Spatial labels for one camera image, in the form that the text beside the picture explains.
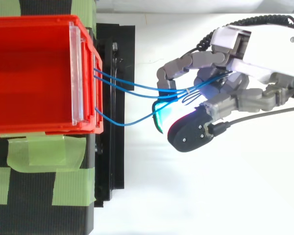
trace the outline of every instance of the orange storage box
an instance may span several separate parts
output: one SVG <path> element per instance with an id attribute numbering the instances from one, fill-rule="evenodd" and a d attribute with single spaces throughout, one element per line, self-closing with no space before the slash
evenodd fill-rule
<path id="1" fill-rule="evenodd" d="M 101 133 L 94 68 L 102 61 L 77 16 L 0 18 L 0 134 Z"/>

